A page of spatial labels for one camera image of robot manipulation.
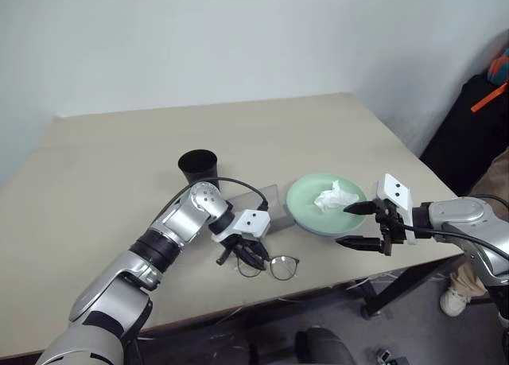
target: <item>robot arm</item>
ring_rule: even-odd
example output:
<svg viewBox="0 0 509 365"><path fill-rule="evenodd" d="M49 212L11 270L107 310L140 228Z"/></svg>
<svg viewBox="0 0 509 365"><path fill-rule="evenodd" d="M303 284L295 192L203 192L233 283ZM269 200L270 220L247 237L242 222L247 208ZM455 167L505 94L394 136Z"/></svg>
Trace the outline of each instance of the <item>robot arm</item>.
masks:
<svg viewBox="0 0 509 365"><path fill-rule="evenodd" d="M250 223L247 229L239 224L243 216L255 213L258 224ZM152 302L142 289L157 288L181 249L204 226L216 242L223 243L235 235L242 246L243 236L262 238L269 223L267 211L246 210L236 216L214 185L193 185L78 296L67 331L53 341L37 365L122 364L124 347L138 335L152 310Z"/></svg>
<svg viewBox="0 0 509 365"><path fill-rule="evenodd" d="M346 247L390 255L392 244L405 241L416 244L416 239L432 236L438 242L457 245L474 265L502 317L509 318L509 223L497 218L492 207L483 200L463 197L424 203L414 208L410 190L386 174L376 185L373 201L352 204L344 210L359 215L375 214L383 236L379 239L349 235L336 240ZM462 239L462 235L478 239L478 243ZM505 258L486 245L505 253Z"/></svg>

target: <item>light green plate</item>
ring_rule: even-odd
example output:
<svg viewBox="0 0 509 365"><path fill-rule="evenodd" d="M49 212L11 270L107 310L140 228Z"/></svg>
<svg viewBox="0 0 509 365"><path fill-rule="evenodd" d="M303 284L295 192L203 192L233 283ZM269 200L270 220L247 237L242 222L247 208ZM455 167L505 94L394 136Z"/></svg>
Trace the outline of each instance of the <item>light green plate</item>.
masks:
<svg viewBox="0 0 509 365"><path fill-rule="evenodd" d="M339 181L346 192L357 194L359 202L366 200L363 191L346 178L334 174L314 173L292 184L286 194L286 207L295 221L312 233L339 238L356 230L366 216L355 216L343 211L343 207L322 212L313 201L324 190L332 189L332 182Z"/></svg>

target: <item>table leg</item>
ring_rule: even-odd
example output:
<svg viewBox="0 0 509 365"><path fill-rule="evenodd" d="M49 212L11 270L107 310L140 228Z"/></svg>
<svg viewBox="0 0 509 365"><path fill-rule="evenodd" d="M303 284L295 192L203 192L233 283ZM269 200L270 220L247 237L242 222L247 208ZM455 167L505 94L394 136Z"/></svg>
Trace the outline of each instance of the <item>table leg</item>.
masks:
<svg viewBox="0 0 509 365"><path fill-rule="evenodd" d="M363 287L364 300L366 304L361 309L362 316L369 320L373 316L376 316L380 311L392 303L398 300L400 297L406 296L414 289L422 285L428 280L433 274L440 270L451 266L456 260L463 257L463 255L453 256L451 258L445 258L436 260L434 262L420 264L407 268L396 280L394 280L388 287L386 287L381 293L376 294L373 286L366 282L360 287Z"/></svg>

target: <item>black bag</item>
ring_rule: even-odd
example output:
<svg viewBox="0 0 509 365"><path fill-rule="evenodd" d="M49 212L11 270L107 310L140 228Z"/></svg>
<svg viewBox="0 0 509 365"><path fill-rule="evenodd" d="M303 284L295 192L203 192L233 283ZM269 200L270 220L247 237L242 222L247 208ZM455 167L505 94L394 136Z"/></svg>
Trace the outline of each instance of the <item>black bag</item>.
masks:
<svg viewBox="0 0 509 365"><path fill-rule="evenodd" d="M467 195L492 160L509 145L507 91L476 113L470 110L497 87L486 75L475 75L465 83L421 155L421 161L458 196Z"/></svg>

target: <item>black joint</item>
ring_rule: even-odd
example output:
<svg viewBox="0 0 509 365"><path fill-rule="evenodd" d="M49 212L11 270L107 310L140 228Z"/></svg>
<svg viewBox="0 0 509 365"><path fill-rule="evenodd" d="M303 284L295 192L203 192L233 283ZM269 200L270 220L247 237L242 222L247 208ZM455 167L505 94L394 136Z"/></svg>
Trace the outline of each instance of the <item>black joint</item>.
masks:
<svg viewBox="0 0 509 365"><path fill-rule="evenodd" d="M266 201L263 201L256 209L261 212L266 212L267 210L269 210L269 203Z"/></svg>
<svg viewBox="0 0 509 365"><path fill-rule="evenodd" d="M130 247L129 251L144 258L161 272L165 272L175 261L181 249L173 240L149 229Z"/></svg>
<svg viewBox="0 0 509 365"><path fill-rule="evenodd" d="M119 339L124 333L122 325L116 319L100 311L90 312L83 322L83 325L92 325L94 327L102 328Z"/></svg>
<svg viewBox="0 0 509 365"><path fill-rule="evenodd" d="M421 204L418 208L412 209L412 220L414 221L415 227L420 228L433 228L431 225L431 221L429 220L429 206L431 205L431 202L426 202ZM415 232L415 237L417 239L429 239L433 235L426 234L422 232Z"/></svg>
<svg viewBox="0 0 509 365"><path fill-rule="evenodd" d="M128 344L130 344L133 340L136 340L136 337L138 337L140 331L142 330L143 325L145 322L149 319L150 313L152 312L152 301L149 299L146 304L145 308L143 309L142 313L138 317L138 319L134 322L133 325L129 328L129 330L124 333L122 336L121 342L122 345L125 347Z"/></svg>
<svg viewBox="0 0 509 365"><path fill-rule="evenodd" d="M234 218L235 214L231 212L231 208L228 207L228 210L226 210L226 212L222 214L217 221L208 225L208 229L212 232L212 234L218 235L230 226Z"/></svg>

